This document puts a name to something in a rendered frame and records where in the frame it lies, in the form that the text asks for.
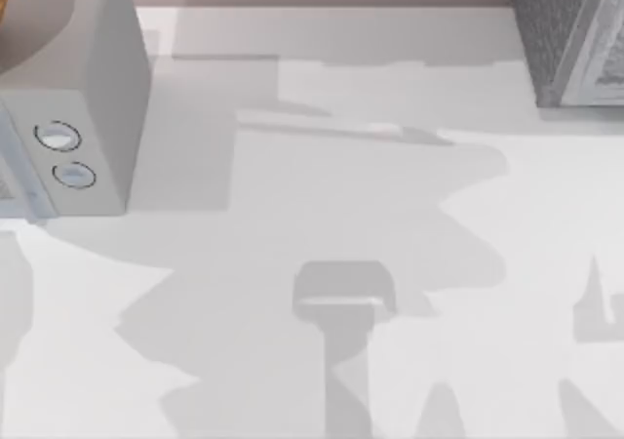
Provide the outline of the small microwave knob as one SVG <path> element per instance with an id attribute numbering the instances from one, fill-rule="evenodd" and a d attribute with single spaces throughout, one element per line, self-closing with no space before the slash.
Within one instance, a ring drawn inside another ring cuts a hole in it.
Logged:
<path id="1" fill-rule="evenodd" d="M 77 161 L 55 165 L 52 174 L 58 183 L 73 189 L 87 189 L 97 182 L 94 170 Z"/>

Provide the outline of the pale microwave oven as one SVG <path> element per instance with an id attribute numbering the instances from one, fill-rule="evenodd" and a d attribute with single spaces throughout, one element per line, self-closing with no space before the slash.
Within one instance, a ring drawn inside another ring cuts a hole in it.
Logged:
<path id="1" fill-rule="evenodd" d="M 0 22 L 0 220 L 118 216 L 129 201 L 151 89 L 134 0 L 8 0 Z M 59 120 L 82 144 L 52 151 L 33 134 Z M 81 162 L 97 182 L 58 183 Z"/>

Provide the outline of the large microwave knob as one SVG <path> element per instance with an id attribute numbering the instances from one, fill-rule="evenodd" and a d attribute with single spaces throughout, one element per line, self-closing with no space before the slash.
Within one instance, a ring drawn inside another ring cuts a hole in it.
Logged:
<path id="1" fill-rule="evenodd" d="M 69 152 L 82 144 L 80 133 L 70 124 L 54 120 L 33 128 L 34 137 L 44 147 L 58 152 Z"/>

